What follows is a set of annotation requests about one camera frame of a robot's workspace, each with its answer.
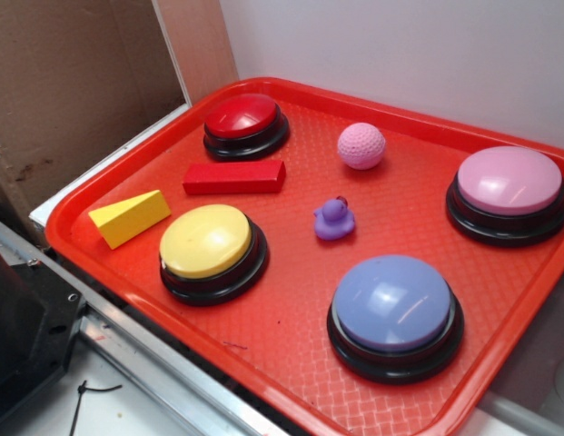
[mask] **red block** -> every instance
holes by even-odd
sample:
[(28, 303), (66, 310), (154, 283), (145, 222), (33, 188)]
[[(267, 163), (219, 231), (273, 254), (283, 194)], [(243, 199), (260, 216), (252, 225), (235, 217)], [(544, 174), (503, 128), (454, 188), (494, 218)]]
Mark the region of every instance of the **red block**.
[(193, 163), (183, 178), (184, 191), (204, 193), (278, 193), (285, 180), (283, 161)]

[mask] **white wall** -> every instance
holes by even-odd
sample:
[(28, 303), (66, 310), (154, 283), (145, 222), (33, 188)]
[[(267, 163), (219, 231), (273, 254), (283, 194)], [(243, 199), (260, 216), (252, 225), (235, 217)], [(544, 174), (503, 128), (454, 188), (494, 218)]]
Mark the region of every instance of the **white wall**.
[(564, 0), (221, 0), (276, 76), (564, 148)]

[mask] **wooden block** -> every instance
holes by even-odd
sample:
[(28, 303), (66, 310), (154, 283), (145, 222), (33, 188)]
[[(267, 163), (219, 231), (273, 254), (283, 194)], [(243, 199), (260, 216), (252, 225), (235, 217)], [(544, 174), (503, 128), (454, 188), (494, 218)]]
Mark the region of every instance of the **wooden block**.
[(193, 163), (183, 178), (184, 191), (203, 193), (278, 193), (285, 180), (283, 161)]
[(170, 214), (171, 210), (158, 190), (88, 213), (112, 250)]

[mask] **plastic tray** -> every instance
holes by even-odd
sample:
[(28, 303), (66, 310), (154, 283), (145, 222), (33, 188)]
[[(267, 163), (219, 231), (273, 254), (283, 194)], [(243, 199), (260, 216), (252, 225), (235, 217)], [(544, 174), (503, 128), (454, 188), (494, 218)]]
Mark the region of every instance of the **plastic tray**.
[[(223, 99), (242, 93), (274, 98), (288, 117), (280, 193), (188, 196), (189, 164), (210, 162), (203, 120)], [(341, 131), (367, 122), (381, 129), (387, 152), (358, 172), (336, 153)], [(564, 174), (564, 151), (462, 124), (277, 79), (228, 86), (136, 147), (67, 196), (46, 234), (53, 247), (161, 324), (181, 341), (308, 431), (321, 434), (446, 434), (459, 428), (485, 392), (564, 271), (564, 229), (527, 248), (502, 249), (458, 233), (445, 192), (471, 153), (518, 144), (548, 154)], [(88, 212), (160, 189), (173, 214), (110, 250)], [(313, 211), (347, 198), (357, 229), (323, 242)], [(244, 211), (265, 232), (271, 262), (240, 298), (209, 307), (177, 302), (159, 276), (163, 231), (182, 213), (209, 203)], [(326, 312), (340, 278), (369, 257), (399, 253), (437, 268), (465, 312), (463, 344), (453, 363), (427, 381), (387, 386), (365, 381), (333, 355)]]

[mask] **purple rubber duck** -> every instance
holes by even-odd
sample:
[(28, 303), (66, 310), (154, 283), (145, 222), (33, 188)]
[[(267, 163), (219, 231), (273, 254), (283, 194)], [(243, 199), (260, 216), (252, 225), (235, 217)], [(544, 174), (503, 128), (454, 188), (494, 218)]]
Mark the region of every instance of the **purple rubber duck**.
[(348, 208), (344, 197), (328, 200), (314, 211), (314, 215), (314, 231), (325, 241), (340, 239), (354, 230), (354, 213)]

